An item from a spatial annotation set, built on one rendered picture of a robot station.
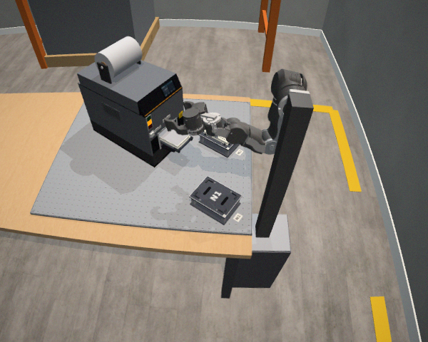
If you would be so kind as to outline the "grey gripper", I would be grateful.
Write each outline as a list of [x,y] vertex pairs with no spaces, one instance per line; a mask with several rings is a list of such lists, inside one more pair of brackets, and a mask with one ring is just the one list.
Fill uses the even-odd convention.
[[191,101],[183,102],[185,111],[183,112],[183,119],[185,125],[180,125],[174,120],[164,118],[165,126],[168,131],[175,130],[179,135],[199,135],[204,129],[203,117],[207,121],[214,121],[217,118],[216,114],[208,113],[207,106],[204,102],[194,103]]

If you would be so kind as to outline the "white foil roll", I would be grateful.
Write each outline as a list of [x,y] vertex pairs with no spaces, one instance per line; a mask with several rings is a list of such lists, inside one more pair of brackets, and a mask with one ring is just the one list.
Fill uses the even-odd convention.
[[108,66],[111,79],[124,72],[142,59],[142,50],[138,42],[127,36],[103,49],[95,55],[95,63],[104,62]]

